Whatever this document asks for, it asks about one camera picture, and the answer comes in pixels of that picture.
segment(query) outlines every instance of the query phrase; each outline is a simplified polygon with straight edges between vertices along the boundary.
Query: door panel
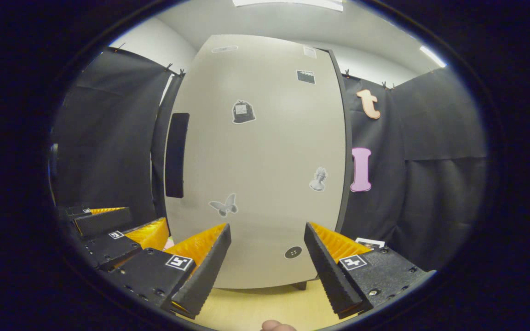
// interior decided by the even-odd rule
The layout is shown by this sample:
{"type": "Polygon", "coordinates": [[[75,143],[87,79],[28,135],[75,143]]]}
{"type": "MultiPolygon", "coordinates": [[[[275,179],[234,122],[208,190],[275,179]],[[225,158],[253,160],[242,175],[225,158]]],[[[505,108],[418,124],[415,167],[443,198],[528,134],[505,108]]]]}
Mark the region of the door panel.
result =
{"type": "Polygon", "coordinates": [[[345,115],[330,55],[309,57],[286,40],[214,35],[181,84],[176,113],[190,117],[183,197],[166,197],[175,243],[227,222],[232,244],[215,287],[313,279],[305,223],[335,228],[345,179],[345,115]],[[314,84],[308,73],[299,80],[298,70],[312,72],[314,84]],[[323,185],[313,182],[319,167],[326,169],[323,185]],[[209,203],[226,205],[231,193],[237,210],[223,217],[209,203]],[[288,253],[295,246],[302,252],[288,253]]]}

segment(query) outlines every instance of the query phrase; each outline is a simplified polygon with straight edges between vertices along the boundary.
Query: light wood surface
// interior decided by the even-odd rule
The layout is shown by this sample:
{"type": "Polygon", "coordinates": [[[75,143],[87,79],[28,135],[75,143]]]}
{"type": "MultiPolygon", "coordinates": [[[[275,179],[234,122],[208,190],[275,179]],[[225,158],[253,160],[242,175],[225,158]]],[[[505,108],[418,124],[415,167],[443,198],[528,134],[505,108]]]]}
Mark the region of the light wood surface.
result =
{"type": "Polygon", "coordinates": [[[212,289],[193,323],[219,331],[259,331],[268,319],[292,325],[297,331],[322,329],[343,322],[333,313],[320,280],[307,282],[305,291],[291,285],[264,289],[212,289]]]}

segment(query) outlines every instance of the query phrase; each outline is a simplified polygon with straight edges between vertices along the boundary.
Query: ceiling light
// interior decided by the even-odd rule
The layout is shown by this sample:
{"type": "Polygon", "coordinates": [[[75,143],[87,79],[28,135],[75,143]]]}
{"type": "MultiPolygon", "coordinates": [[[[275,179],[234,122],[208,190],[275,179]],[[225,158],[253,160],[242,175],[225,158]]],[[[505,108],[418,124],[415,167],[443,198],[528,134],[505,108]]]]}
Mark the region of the ceiling light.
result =
{"type": "Polygon", "coordinates": [[[439,65],[439,67],[444,68],[446,66],[446,64],[443,61],[441,61],[441,59],[438,58],[437,55],[435,55],[435,53],[431,52],[431,50],[429,50],[427,47],[421,46],[421,51],[423,51],[423,53],[428,55],[429,58],[433,59],[433,61],[435,61],[435,63],[437,63],[439,65]]]}
{"type": "Polygon", "coordinates": [[[232,0],[235,6],[247,6],[256,4],[303,4],[310,6],[318,6],[322,8],[333,9],[335,11],[343,11],[342,0],[232,0]]]}

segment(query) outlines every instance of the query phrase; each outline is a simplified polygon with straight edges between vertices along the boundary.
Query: finger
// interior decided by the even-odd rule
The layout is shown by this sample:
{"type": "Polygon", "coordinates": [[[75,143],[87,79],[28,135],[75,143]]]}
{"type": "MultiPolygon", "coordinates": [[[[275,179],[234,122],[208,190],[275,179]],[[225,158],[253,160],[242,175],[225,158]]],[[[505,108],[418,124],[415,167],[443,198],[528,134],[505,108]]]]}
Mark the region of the finger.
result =
{"type": "Polygon", "coordinates": [[[291,325],[281,324],[274,327],[271,331],[296,331],[296,329],[291,325]]]}
{"type": "Polygon", "coordinates": [[[263,331],[272,331],[273,328],[278,325],[282,325],[282,324],[276,320],[270,319],[270,320],[263,322],[263,324],[261,324],[261,329],[263,329],[263,331]]]}

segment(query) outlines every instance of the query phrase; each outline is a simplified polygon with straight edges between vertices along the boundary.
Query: black button sticker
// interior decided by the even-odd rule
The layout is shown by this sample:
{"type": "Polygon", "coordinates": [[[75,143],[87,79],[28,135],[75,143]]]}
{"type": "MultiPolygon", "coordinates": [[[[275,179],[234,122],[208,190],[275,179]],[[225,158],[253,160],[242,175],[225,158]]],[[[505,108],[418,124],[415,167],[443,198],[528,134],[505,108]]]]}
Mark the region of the black button sticker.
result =
{"type": "Polygon", "coordinates": [[[288,249],[285,256],[286,258],[295,258],[298,255],[300,255],[300,253],[301,253],[301,247],[295,246],[295,247],[288,249]]]}

